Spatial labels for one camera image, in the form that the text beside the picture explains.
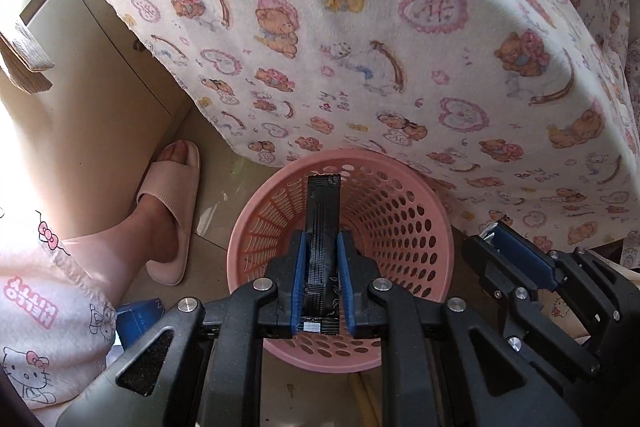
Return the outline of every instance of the printed fabric cover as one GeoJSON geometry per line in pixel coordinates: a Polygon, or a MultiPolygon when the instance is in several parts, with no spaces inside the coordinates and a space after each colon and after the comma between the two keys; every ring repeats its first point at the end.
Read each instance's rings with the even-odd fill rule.
{"type": "Polygon", "coordinates": [[[638,227],[628,0],[107,1],[239,155],[381,152],[545,251],[638,227]]]}

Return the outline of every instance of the blue box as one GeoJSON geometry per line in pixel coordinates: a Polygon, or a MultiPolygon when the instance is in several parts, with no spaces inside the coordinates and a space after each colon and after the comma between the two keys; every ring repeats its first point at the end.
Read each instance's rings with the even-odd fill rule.
{"type": "Polygon", "coordinates": [[[123,304],[117,313],[116,331],[123,349],[127,349],[160,320],[164,315],[164,307],[160,299],[149,299],[123,304]]]}

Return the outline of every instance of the white fabric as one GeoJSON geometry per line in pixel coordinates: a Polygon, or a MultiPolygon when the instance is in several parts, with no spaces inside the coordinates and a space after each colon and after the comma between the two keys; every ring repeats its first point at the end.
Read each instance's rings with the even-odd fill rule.
{"type": "Polygon", "coordinates": [[[39,213],[3,212],[0,362],[30,409],[58,406],[105,369],[116,313],[39,213]]]}
{"type": "Polygon", "coordinates": [[[545,251],[638,227],[628,0],[107,1],[254,161],[382,152],[545,251]]]}

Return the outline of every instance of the pink slipper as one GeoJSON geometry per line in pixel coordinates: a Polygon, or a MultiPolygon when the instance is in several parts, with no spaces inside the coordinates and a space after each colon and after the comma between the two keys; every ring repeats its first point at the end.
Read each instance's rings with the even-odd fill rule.
{"type": "Polygon", "coordinates": [[[200,153],[194,143],[185,143],[186,164],[172,161],[151,163],[136,198],[136,201],[140,201],[143,194],[151,194],[162,201],[174,215],[175,230],[178,233],[178,255],[170,263],[146,263],[146,271],[151,279],[168,285],[179,283],[187,268],[191,223],[200,181],[200,153]]]}

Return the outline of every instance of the pink laundry basket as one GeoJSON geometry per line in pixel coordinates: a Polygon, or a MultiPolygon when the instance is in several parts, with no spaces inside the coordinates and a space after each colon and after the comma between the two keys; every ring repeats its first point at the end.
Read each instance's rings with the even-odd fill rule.
{"type": "MultiPolygon", "coordinates": [[[[246,204],[226,257],[229,290],[262,277],[273,257],[289,251],[291,232],[305,224],[306,177],[340,172],[340,225],[383,277],[415,296],[442,302],[453,270],[453,237],[438,197],[400,162],[365,150],[319,152],[276,172],[246,204]]],[[[379,340],[354,340],[341,320],[340,335],[299,333],[264,341],[279,359],[322,373],[352,373],[380,365],[379,340]]]]}

